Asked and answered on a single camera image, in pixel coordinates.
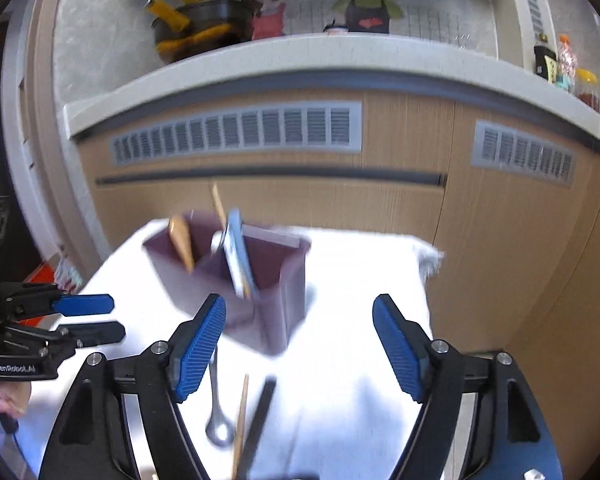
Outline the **person's left hand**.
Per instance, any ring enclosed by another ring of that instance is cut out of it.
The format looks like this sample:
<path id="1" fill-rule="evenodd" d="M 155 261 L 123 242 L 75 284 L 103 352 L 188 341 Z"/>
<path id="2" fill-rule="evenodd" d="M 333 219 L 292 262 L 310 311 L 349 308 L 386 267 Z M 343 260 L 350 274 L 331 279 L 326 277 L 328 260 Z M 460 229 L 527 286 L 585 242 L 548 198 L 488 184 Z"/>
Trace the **person's left hand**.
<path id="1" fill-rule="evenodd" d="M 31 392 L 30 382 L 0 382 L 0 413 L 13 418 L 26 414 Z"/>

